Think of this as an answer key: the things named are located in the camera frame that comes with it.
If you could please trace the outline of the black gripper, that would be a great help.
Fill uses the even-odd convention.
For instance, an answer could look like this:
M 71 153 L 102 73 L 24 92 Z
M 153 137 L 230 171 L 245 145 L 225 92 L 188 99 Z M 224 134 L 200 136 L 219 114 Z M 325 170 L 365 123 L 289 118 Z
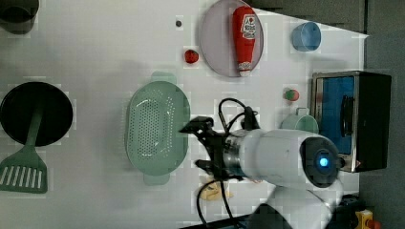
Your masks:
M 226 133 L 207 131 L 214 126 L 214 121 L 208 116 L 197 116 L 191 119 L 181 129 L 180 133 L 196 134 L 197 139 L 205 148 L 209 159 L 198 159 L 195 165 L 217 180 L 229 180 L 232 174 L 224 164 L 224 147 Z

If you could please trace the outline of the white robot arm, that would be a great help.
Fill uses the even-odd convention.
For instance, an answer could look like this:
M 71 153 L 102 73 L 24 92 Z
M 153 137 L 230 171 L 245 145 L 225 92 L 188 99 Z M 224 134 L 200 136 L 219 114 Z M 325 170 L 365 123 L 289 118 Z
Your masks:
M 249 215 L 246 229 L 327 229 L 343 197 L 344 166 L 328 138 L 305 131 L 244 127 L 213 130 L 213 119 L 197 116 L 180 131 L 194 135 L 208 153 L 196 165 L 216 180 L 253 179 L 274 186 Z

